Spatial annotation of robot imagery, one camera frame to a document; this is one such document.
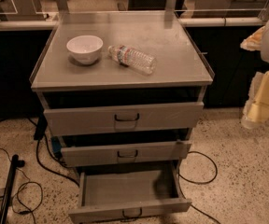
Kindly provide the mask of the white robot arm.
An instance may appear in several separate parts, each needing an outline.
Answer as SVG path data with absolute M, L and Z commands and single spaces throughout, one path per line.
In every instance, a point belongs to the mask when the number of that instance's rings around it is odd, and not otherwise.
M 258 50 L 263 61 L 269 63 L 269 20 L 255 33 L 244 39 L 240 47 L 245 50 Z M 254 129 L 269 119 L 269 71 L 257 72 L 251 81 L 248 100 L 243 109 L 241 124 Z

